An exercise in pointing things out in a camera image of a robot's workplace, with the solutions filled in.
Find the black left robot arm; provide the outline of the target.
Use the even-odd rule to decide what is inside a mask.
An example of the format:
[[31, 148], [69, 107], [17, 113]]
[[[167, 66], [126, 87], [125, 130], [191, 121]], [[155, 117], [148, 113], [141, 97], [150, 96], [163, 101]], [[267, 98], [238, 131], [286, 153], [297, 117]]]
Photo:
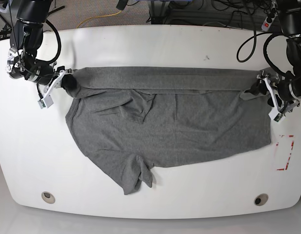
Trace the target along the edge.
[[[275, 122], [284, 119], [286, 113], [300, 105], [301, 99], [301, 0], [274, 0], [271, 13], [279, 19], [281, 33], [271, 34], [263, 45], [263, 55], [276, 72], [265, 71], [257, 76], [257, 92], [270, 94], [268, 100], [272, 107], [269, 117]], [[272, 39], [286, 37], [286, 55], [293, 71], [283, 72], [268, 57], [267, 47]]]

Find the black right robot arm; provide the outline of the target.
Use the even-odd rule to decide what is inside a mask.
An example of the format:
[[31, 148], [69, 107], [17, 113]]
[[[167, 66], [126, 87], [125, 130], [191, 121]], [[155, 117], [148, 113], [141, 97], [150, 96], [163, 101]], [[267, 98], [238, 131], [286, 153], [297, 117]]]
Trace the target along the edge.
[[[55, 26], [47, 19], [51, 6], [50, 0], [23, 0], [17, 12], [17, 21], [12, 23], [10, 49], [6, 70], [13, 79], [24, 78], [37, 85], [41, 97], [40, 85], [51, 85], [65, 70], [57, 70], [53, 65], [61, 53], [61, 39]], [[57, 52], [51, 60], [37, 59], [37, 52], [43, 40], [43, 26], [47, 24], [55, 33]]]

